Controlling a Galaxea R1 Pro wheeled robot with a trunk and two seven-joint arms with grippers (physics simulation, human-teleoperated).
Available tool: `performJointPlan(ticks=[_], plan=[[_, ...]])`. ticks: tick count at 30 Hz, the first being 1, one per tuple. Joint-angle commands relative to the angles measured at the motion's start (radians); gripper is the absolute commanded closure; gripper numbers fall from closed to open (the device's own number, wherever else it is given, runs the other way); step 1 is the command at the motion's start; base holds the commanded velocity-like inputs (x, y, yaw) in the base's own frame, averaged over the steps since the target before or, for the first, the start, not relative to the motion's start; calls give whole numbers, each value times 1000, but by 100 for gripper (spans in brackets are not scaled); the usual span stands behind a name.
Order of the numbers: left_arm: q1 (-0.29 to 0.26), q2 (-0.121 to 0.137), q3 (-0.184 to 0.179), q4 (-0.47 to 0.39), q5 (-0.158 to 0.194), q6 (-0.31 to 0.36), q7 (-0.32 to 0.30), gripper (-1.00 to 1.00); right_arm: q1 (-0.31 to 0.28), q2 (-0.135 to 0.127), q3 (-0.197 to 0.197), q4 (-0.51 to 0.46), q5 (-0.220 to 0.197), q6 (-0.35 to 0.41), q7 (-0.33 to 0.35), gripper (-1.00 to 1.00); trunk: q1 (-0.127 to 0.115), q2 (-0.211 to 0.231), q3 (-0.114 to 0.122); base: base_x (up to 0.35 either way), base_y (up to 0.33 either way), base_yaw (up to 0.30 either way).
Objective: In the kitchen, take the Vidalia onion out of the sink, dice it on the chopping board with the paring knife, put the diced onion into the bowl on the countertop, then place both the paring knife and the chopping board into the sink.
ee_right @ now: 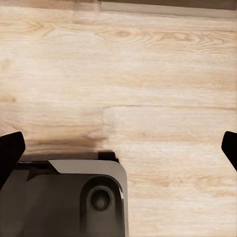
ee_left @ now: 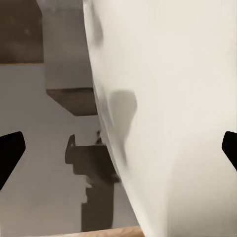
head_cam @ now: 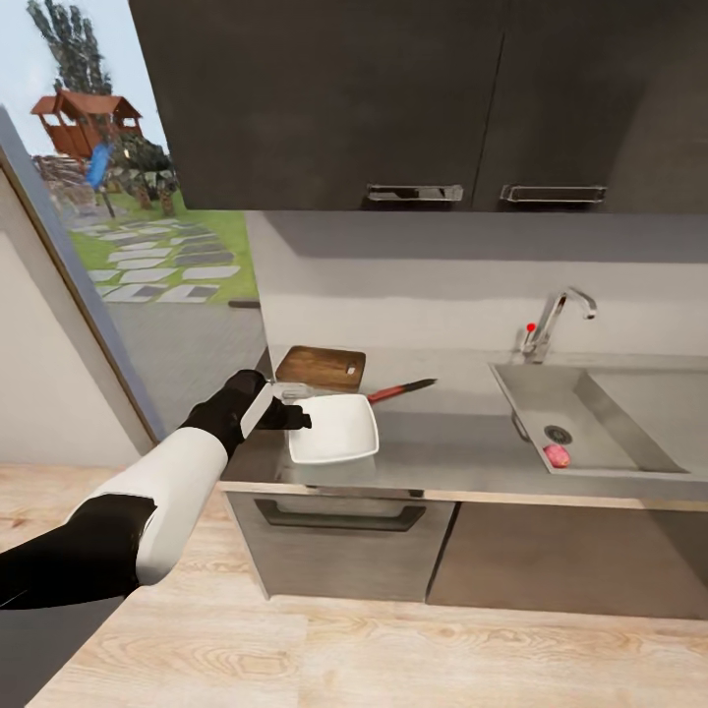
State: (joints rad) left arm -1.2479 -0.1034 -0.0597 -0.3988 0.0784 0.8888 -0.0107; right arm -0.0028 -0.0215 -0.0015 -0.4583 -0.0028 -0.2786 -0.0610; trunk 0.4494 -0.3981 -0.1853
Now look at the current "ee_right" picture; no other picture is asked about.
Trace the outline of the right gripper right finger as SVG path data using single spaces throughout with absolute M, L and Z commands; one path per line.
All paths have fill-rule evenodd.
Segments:
M 237 133 L 226 131 L 221 149 L 237 171 Z

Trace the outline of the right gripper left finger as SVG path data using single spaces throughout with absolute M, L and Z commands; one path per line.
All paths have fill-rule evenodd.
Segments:
M 0 137 L 0 190 L 26 149 L 22 132 Z

